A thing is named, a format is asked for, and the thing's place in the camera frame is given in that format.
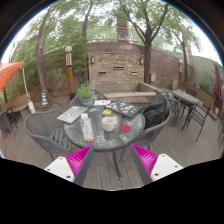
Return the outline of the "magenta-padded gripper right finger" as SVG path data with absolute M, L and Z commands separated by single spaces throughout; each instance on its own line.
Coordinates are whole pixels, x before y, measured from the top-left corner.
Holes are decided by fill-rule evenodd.
M 131 156 L 136 164 L 143 185 L 147 185 L 182 169 L 167 154 L 155 154 L 140 146 L 131 145 Z

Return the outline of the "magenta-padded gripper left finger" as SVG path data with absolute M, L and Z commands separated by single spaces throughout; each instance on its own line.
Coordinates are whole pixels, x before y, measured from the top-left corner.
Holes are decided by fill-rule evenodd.
M 68 157 L 58 157 L 45 168 L 45 171 L 82 186 L 93 155 L 94 149 L 90 145 Z

